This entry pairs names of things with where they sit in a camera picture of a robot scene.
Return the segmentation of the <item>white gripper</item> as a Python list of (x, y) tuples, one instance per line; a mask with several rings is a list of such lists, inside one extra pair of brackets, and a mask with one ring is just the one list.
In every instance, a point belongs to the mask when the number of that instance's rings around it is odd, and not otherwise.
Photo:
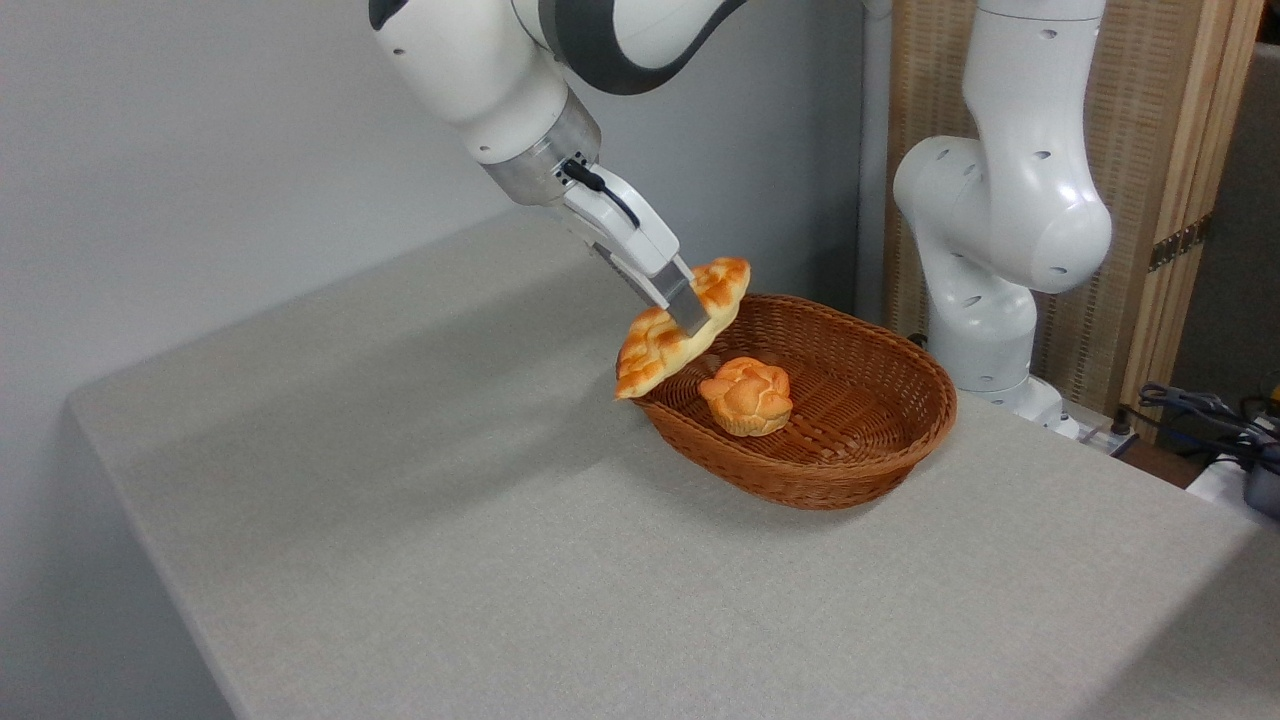
[(650, 307), (694, 337), (708, 322), (675, 233), (625, 179), (602, 165), (562, 165), (564, 205), (604, 237), (599, 255)]

